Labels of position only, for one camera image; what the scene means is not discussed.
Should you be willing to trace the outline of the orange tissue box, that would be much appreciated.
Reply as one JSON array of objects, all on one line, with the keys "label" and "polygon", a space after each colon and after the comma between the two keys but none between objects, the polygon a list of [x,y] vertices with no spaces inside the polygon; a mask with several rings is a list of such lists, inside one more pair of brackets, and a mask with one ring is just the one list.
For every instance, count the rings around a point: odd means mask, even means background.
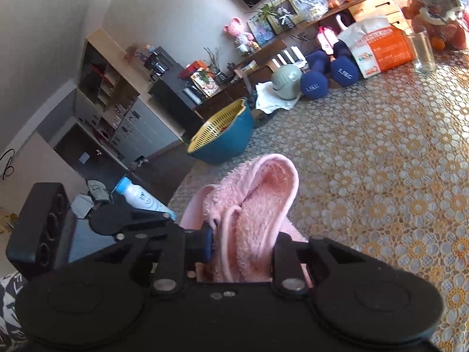
[{"label": "orange tissue box", "polygon": [[350,50],[364,79],[413,59],[405,32],[391,25],[385,16],[355,22],[338,39]]}]

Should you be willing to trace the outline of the blue dumbbell left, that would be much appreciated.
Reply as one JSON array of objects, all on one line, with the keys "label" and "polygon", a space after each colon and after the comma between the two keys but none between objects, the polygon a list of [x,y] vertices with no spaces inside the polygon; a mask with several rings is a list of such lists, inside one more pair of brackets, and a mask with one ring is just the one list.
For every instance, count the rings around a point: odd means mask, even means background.
[{"label": "blue dumbbell left", "polygon": [[309,70],[300,79],[300,90],[310,99],[319,99],[328,93],[326,74],[330,70],[330,57],[323,50],[305,56]]}]

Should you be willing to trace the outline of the clear drinking glass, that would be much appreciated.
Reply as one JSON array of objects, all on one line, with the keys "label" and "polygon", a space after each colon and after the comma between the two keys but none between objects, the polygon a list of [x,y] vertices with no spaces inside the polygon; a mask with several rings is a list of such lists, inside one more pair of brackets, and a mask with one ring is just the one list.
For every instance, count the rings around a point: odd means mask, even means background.
[{"label": "clear drinking glass", "polygon": [[415,71],[421,75],[429,75],[436,70],[436,63],[426,29],[406,34],[412,50],[412,62]]}]

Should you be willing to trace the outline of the wooden tv console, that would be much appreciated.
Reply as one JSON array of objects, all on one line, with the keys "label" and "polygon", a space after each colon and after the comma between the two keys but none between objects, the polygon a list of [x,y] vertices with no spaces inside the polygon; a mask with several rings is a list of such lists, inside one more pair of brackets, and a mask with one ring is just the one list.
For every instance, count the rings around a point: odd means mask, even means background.
[{"label": "wooden tv console", "polygon": [[352,0],[328,11],[319,20],[297,24],[293,29],[280,33],[268,41],[256,53],[244,57],[235,65],[235,79],[220,87],[216,94],[198,105],[194,109],[195,113],[201,119],[207,120],[234,100],[246,97],[250,88],[246,86],[242,77],[247,75],[251,84],[265,82],[277,65],[299,59],[299,56],[292,51],[292,47],[296,46],[303,54],[319,48],[316,40],[319,28],[329,27],[337,33],[341,31],[336,21],[337,16],[340,16],[347,26],[364,18],[385,16],[391,25],[402,30],[409,28],[396,0]]}]

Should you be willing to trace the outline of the black side cabinet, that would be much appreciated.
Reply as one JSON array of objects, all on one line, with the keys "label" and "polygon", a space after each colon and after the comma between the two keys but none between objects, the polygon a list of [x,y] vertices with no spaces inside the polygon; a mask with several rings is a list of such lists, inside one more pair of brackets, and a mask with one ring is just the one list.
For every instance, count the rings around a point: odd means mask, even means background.
[{"label": "black side cabinet", "polygon": [[183,67],[162,47],[145,46],[148,58],[144,64],[150,72],[153,86],[149,93],[183,128],[183,139],[189,142],[203,125],[203,120],[194,111],[196,102],[184,91],[187,82],[180,78]]}]

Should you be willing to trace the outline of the white cloth under pot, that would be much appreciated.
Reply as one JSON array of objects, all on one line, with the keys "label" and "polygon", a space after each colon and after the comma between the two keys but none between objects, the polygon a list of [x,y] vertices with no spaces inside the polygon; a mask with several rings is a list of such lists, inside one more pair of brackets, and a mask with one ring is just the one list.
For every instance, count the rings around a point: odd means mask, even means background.
[{"label": "white cloth under pot", "polygon": [[255,90],[257,93],[255,108],[265,114],[271,114],[276,110],[290,111],[302,96],[300,92],[294,99],[283,99],[274,91],[273,84],[270,81],[256,84]]}]

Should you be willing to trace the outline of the blue dumbbell right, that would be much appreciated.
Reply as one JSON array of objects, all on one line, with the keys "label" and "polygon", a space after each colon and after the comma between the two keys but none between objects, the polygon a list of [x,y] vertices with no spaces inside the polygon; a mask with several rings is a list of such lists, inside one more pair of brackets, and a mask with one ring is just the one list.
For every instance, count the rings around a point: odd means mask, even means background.
[{"label": "blue dumbbell right", "polygon": [[333,46],[334,60],[331,62],[332,79],[346,87],[358,82],[360,72],[346,44],[338,40]]}]

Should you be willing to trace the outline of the plastic bag of fruit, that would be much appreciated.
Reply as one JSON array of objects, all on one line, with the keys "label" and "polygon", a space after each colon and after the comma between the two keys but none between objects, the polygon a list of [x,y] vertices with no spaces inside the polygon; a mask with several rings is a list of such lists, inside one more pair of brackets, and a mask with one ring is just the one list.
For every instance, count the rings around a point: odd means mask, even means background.
[{"label": "plastic bag of fruit", "polygon": [[435,51],[468,47],[468,0],[407,0],[401,10],[413,29],[425,28]]}]

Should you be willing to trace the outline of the pink towel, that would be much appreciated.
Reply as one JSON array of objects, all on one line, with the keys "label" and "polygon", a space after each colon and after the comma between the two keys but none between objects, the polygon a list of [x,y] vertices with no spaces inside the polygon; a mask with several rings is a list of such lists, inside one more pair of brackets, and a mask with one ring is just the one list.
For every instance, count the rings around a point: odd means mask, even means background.
[{"label": "pink towel", "polygon": [[213,230],[211,261],[196,263],[199,281],[215,283],[271,280],[273,247],[280,232],[296,242],[306,239],[287,214],[297,196],[299,176],[288,157],[271,153],[248,160],[218,184],[201,187],[180,225]]}]

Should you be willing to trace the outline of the wooden wall shelf unit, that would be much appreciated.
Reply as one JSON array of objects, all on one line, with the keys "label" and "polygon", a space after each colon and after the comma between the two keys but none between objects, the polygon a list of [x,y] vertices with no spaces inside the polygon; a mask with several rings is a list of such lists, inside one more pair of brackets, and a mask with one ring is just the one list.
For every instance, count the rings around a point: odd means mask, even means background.
[{"label": "wooden wall shelf unit", "polygon": [[124,168],[183,140],[184,129],[150,95],[152,86],[103,29],[86,38],[75,117]]}]

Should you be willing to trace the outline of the pink plush bear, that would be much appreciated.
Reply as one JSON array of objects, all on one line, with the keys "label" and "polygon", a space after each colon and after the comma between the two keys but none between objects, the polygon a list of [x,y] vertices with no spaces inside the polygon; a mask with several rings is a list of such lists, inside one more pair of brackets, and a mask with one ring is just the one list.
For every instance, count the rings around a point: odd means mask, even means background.
[{"label": "pink plush bear", "polygon": [[223,31],[234,38],[234,46],[240,56],[247,56],[259,49],[252,33],[246,32],[240,18],[232,18],[230,23],[223,27]]}]

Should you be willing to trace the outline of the teal bowl with yellow strainer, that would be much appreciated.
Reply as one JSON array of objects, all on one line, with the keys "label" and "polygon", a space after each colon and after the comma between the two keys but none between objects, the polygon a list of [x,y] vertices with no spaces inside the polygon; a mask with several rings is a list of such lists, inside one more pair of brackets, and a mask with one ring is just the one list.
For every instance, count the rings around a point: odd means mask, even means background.
[{"label": "teal bowl with yellow strainer", "polygon": [[187,154],[209,165],[219,165],[241,154],[249,144],[254,119],[245,98],[212,115],[192,137]]}]

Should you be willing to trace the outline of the blue dumbbell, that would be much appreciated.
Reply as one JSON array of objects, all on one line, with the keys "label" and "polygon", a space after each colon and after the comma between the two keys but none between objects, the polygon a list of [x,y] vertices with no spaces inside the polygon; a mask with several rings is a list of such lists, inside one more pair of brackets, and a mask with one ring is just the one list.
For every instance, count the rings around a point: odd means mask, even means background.
[{"label": "blue dumbbell", "polygon": [[346,44],[338,40],[333,46],[334,60],[331,62],[332,79],[346,87],[358,82],[360,72]]},{"label": "blue dumbbell", "polygon": [[309,70],[300,79],[300,90],[310,99],[319,99],[328,93],[326,74],[330,70],[330,57],[323,50],[305,56]]}]

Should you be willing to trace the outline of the green ceramic pot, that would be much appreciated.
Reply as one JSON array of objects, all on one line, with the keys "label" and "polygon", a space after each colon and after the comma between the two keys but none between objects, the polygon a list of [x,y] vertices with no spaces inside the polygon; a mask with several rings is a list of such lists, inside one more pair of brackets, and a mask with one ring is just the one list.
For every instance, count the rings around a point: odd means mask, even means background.
[{"label": "green ceramic pot", "polygon": [[276,94],[285,100],[294,100],[300,93],[300,80],[303,73],[295,65],[283,65],[272,75],[271,82]]}]

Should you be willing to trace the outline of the white bottle blue cap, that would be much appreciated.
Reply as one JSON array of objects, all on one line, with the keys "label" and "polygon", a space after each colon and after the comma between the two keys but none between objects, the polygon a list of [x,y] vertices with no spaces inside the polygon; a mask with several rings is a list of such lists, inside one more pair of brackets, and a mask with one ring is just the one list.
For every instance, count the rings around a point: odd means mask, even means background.
[{"label": "white bottle blue cap", "polygon": [[120,179],[115,186],[115,192],[122,195],[125,201],[133,208],[160,212],[176,221],[176,214],[171,209],[162,204],[142,186],[134,185],[128,177],[123,176]]}]

